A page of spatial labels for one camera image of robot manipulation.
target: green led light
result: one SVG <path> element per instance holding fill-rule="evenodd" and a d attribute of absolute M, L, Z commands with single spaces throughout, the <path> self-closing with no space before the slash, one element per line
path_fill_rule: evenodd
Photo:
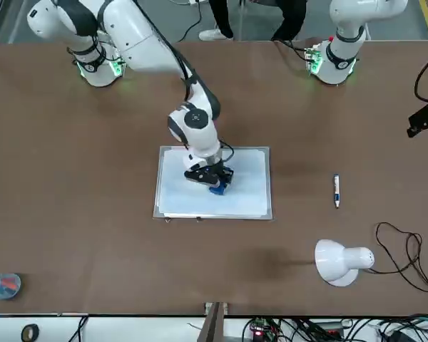
<path fill-rule="evenodd" d="M 79 63 L 76 62 L 76 65 L 78 66 L 79 72 L 81 73 L 81 76 L 86 78 L 86 75 L 84 75 L 83 68 L 79 65 Z"/>
<path fill-rule="evenodd" d="M 122 66 L 119 63 L 110 62 L 109 65 L 113 70 L 114 76 L 122 76 Z"/>
<path fill-rule="evenodd" d="M 314 63 L 312 63 L 311 73 L 317 75 L 320 71 L 320 67 L 323 64 L 323 59 L 318 58 Z"/>
<path fill-rule="evenodd" d="M 356 59 L 352 62 L 352 66 L 350 67 L 350 70 L 349 70 L 349 75 L 354 72 L 354 65 L 356 62 L 357 62 Z"/>

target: blue object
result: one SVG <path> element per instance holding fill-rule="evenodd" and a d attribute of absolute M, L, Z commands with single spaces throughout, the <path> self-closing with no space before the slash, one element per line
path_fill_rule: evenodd
<path fill-rule="evenodd" d="M 214 195 L 222 196 L 223 194 L 225 194 L 226 188 L 227 188 L 227 185 L 224 182 L 221 182 L 219 187 L 210 187 L 209 191 L 211 191 Z"/>

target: desk lamp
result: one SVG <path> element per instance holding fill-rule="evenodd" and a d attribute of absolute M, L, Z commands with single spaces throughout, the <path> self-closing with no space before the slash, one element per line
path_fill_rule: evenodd
<path fill-rule="evenodd" d="M 372 267 L 374 254 L 368 248 L 345 248 L 332 240 L 320 240 L 315 246 L 315 264 L 323 280 L 342 287 L 357 278 L 359 269 Z"/>

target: clear container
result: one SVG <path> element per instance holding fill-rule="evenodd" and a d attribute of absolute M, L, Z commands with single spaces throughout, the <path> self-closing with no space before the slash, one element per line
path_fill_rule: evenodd
<path fill-rule="evenodd" d="M 11 299 L 21 288 L 21 278 L 17 274 L 0 274 L 0 300 Z"/>

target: person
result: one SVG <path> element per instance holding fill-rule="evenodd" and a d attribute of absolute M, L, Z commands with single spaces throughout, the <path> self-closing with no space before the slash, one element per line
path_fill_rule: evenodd
<path fill-rule="evenodd" d="M 260 0 L 243 0 L 260 2 Z M 280 28 L 274 33 L 271 40 L 293 40 L 300 32 L 306 17 L 307 0 L 275 0 L 277 6 L 282 10 L 284 21 Z M 217 28 L 200 32 L 202 41 L 218 41 L 233 39 L 233 31 L 228 20 L 227 0 L 209 0 L 214 14 Z"/>

